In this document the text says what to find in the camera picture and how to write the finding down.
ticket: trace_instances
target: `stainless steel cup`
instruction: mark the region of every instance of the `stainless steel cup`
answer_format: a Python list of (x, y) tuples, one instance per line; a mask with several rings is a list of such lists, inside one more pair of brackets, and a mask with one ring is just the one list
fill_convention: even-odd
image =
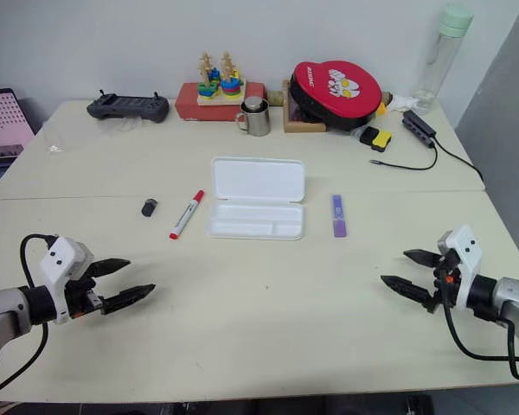
[[(269, 125), (269, 104), (261, 97), (248, 97), (240, 105), (242, 112), (234, 117), (234, 122), (238, 127), (246, 131), (251, 136), (265, 136), (270, 130)], [(242, 126), (240, 118), (244, 117), (246, 126)]]

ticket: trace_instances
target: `mug handle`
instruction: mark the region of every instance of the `mug handle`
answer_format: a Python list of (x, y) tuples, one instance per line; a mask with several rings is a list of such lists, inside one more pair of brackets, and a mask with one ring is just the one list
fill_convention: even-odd
[[(240, 121), (239, 121), (240, 117), (244, 117), (244, 121), (246, 123), (246, 128), (243, 127), (242, 125), (240, 125)], [(234, 116), (234, 122), (236, 123), (236, 126), (239, 127), (241, 130), (243, 130), (245, 132), (248, 132), (248, 122), (247, 122), (247, 119), (246, 119), (246, 114), (244, 112), (239, 112), (238, 114), (236, 114)]]

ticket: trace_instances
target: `black controller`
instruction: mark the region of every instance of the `black controller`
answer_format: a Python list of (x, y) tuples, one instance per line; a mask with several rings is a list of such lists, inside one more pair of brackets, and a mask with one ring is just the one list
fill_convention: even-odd
[(119, 97), (115, 93), (106, 93), (100, 89), (100, 98), (86, 108), (97, 119), (139, 116), (155, 123), (165, 120), (170, 110), (170, 103), (164, 97), (154, 93), (153, 98)]

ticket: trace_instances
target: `water bottle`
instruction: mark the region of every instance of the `water bottle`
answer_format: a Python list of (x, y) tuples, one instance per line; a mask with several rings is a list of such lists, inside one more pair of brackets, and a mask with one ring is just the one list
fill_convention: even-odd
[(413, 93), (413, 97), (419, 100), (416, 104), (417, 113), (426, 114), (433, 107), (471, 20), (473, 13), (461, 4), (448, 3), (444, 7), (440, 16), (437, 40), (432, 45), (425, 71)]

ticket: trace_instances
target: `floor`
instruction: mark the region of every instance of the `floor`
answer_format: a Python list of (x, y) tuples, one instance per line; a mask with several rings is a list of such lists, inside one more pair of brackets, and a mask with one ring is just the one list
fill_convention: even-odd
[[(436, 415), (519, 415), (519, 385), (423, 392)], [(7, 415), (401, 415), (411, 393), (372, 393), (193, 404), (18, 404)]]

